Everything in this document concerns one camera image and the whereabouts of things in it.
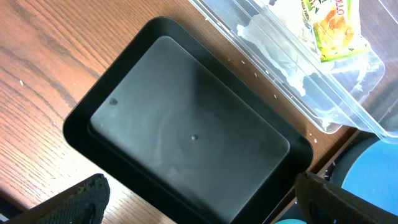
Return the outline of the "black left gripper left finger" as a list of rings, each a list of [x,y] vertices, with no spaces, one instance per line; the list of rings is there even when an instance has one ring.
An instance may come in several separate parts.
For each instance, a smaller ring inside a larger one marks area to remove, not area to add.
[[[6,221],[8,224],[101,224],[109,203],[110,187],[95,174]]]

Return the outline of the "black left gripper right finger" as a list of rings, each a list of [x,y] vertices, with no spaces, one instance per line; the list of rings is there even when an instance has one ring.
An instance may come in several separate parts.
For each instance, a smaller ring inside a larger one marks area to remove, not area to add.
[[[396,215],[311,172],[299,173],[294,189],[307,223],[397,223]]]

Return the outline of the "white paper napkin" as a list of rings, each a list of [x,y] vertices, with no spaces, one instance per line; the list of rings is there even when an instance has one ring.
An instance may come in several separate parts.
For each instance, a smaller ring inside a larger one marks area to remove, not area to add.
[[[370,78],[381,78],[385,67],[372,51],[321,62],[312,31],[304,24],[301,1],[256,1],[259,13],[248,25],[238,25],[238,36],[254,44],[261,54],[305,96],[304,79],[310,75],[334,76],[362,91]]]

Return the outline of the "yellow green snack wrapper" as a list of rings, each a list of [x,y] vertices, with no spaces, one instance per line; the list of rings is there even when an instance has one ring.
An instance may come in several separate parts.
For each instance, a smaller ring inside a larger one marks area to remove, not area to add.
[[[361,35],[359,0],[301,0],[301,7],[321,62],[371,50],[370,43]]]

